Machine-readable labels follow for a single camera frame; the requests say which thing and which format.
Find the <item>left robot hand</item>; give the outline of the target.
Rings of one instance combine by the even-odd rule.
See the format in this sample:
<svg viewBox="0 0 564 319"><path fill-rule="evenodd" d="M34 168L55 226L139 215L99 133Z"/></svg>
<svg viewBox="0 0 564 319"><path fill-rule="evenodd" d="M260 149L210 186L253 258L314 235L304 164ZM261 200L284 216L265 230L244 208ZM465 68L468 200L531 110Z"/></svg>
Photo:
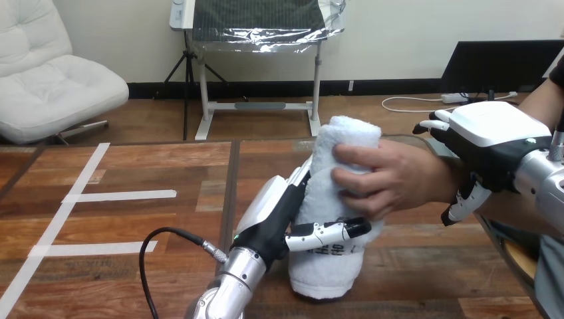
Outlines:
<svg viewBox="0 0 564 319"><path fill-rule="evenodd" d="M287 232L304 200L311 162L308 158L287 179L276 175L261 188L239 221L224 269L269 269L288 252L340 244L372 230L366 219L357 217L296 225Z"/></svg>

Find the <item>person's hand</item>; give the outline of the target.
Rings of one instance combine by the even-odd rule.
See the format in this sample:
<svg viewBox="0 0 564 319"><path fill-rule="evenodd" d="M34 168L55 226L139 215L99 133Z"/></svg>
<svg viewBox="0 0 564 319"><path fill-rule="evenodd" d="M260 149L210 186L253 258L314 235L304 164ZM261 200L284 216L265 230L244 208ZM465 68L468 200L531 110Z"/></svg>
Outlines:
<svg viewBox="0 0 564 319"><path fill-rule="evenodd" d="M369 168L364 174L335 168L331 176L342 189L343 202L370 219L430 202L448 203L460 186L457 166L407 144L390 140L380 140L377 148L339 144L333 154L342 163Z"/></svg>

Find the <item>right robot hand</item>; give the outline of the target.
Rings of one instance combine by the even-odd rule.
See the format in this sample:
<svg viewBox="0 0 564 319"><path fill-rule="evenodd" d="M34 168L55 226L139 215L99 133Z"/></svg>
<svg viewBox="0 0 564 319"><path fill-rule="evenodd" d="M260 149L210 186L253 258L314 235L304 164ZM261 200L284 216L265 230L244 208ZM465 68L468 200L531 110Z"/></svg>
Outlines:
<svg viewBox="0 0 564 319"><path fill-rule="evenodd" d="M563 123L554 132L507 102L485 101L437 110L415 125L430 132L470 171L449 208L445 226L465 219L492 193L512 191L563 230Z"/></svg>

